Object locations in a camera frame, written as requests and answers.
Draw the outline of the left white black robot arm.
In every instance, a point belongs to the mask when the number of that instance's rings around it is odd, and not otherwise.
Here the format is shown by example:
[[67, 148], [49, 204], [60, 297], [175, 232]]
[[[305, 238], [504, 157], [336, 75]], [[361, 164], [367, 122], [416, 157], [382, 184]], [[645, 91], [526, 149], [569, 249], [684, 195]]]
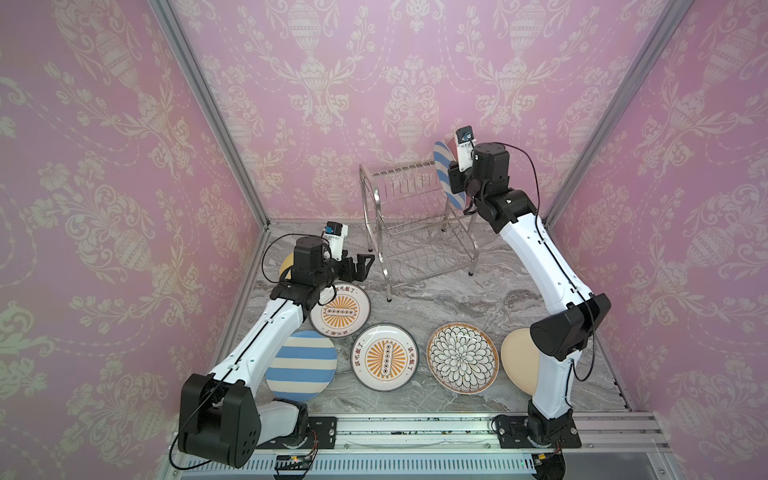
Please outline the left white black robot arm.
[[293, 263], [273, 280], [266, 307], [234, 350], [207, 374], [190, 375], [181, 388], [172, 452], [241, 468], [272, 440], [301, 442], [309, 429], [302, 402], [278, 398], [257, 405], [255, 391], [290, 336], [337, 282], [367, 279], [374, 257], [350, 257], [348, 227], [330, 222], [320, 235], [296, 237]]

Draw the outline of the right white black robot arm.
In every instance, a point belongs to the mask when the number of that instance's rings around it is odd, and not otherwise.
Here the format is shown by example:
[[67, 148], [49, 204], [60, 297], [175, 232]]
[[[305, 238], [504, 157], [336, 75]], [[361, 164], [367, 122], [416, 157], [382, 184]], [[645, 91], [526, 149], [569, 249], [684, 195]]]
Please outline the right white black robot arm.
[[448, 179], [452, 192], [465, 194], [468, 213], [485, 220], [512, 248], [545, 302], [547, 317], [530, 327], [539, 367], [526, 429], [534, 445], [555, 447], [573, 433], [571, 394], [580, 378], [576, 367], [583, 351], [594, 346], [594, 334], [611, 302], [579, 278], [551, 240], [533, 200], [510, 186], [513, 149], [499, 142], [461, 142]]

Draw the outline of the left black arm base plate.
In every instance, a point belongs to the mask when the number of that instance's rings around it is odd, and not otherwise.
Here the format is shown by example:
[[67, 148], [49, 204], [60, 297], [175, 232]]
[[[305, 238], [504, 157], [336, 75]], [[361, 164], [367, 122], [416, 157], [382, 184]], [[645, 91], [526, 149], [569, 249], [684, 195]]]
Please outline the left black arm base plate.
[[319, 450], [333, 450], [338, 433], [338, 418], [335, 416], [314, 416], [308, 419], [303, 438], [278, 437], [258, 446], [258, 449], [309, 450], [317, 444]]

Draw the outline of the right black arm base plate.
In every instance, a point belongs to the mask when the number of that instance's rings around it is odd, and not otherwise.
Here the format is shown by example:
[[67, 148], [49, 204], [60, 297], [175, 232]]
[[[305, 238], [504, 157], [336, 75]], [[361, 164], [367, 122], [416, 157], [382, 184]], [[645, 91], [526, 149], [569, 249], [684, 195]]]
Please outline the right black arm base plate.
[[578, 449], [582, 441], [572, 417], [540, 419], [536, 416], [497, 415], [491, 420], [502, 449]]

